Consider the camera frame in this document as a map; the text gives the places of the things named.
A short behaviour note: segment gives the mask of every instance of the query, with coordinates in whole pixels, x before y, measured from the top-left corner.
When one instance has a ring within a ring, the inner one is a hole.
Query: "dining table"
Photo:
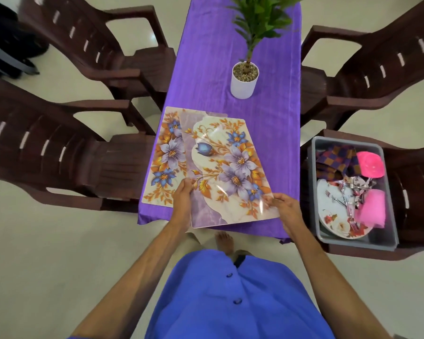
[[[280,38],[262,39],[255,47],[252,62],[258,66],[260,75],[248,99],[237,99],[230,91],[232,67],[245,58],[247,52],[245,40],[232,23],[236,11],[227,7],[231,4],[231,0],[191,0],[161,119],[167,106],[226,113],[229,117],[244,119],[272,190],[298,200],[300,4],[286,10],[292,24],[282,31]],[[150,166],[145,184],[150,178]],[[140,202],[138,224],[169,220],[172,211],[168,206]],[[214,228],[289,238],[279,218]]]

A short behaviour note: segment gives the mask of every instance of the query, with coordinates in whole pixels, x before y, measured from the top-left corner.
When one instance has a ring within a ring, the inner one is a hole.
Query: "white plant pot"
[[[249,98],[251,95],[253,95],[254,87],[256,86],[256,82],[258,81],[258,78],[259,78],[259,68],[256,66],[256,64],[253,64],[253,63],[250,63],[250,64],[255,66],[256,69],[258,70],[258,77],[256,77],[256,79],[254,81],[251,81],[251,82],[239,81],[234,76],[234,73],[233,73],[234,67],[236,65],[234,65],[232,67],[232,70],[231,70],[231,94],[236,98],[244,99],[244,98]]]

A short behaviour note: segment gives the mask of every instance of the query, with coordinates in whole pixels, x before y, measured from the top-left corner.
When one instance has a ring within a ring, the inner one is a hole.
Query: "green leaves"
[[[232,0],[228,8],[238,11],[233,23],[247,44],[247,58],[251,58],[254,47],[263,38],[279,38],[283,30],[292,23],[285,9],[301,0]]]

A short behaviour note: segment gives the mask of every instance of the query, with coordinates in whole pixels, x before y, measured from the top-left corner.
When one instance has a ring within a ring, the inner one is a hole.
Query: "white floor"
[[[170,46],[177,50],[190,0],[87,0],[97,8],[155,5]],[[305,0],[302,3],[304,38],[314,25],[359,31],[379,29],[420,0]],[[15,4],[13,0],[3,0]],[[109,23],[124,52],[154,44],[144,20]],[[322,40],[305,64],[333,75],[358,48],[337,40]],[[53,47],[34,59],[40,76],[15,83],[50,101],[109,99],[100,83],[85,79]],[[157,128],[160,112],[151,100],[137,104]],[[117,114],[82,113],[78,117],[104,138],[133,132]],[[302,142],[323,128],[311,122],[302,129]],[[360,111],[343,131],[372,136],[391,144],[424,147],[424,81],[378,111]],[[0,338],[63,338],[100,300],[143,252],[164,222],[136,224],[136,215],[43,206],[11,184],[0,181]],[[213,231],[197,231],[213,248]],[[311,292],[305,269],[293,244],[271,238],[233,234],[237,248],[282,262]],[[401,262],[331,256],[340,271],[390,333],[424,339],[424,253]],[[142,338],[159,285],[133,338]]]

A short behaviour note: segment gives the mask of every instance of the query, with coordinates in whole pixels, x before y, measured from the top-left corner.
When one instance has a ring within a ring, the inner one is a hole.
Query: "forearm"
[[[184,233],[185,226],[169,222],[72,336],[129,338]]]
[[[317,305],[337,339],[391,338],[302,224],[293,240],[305,265]]]

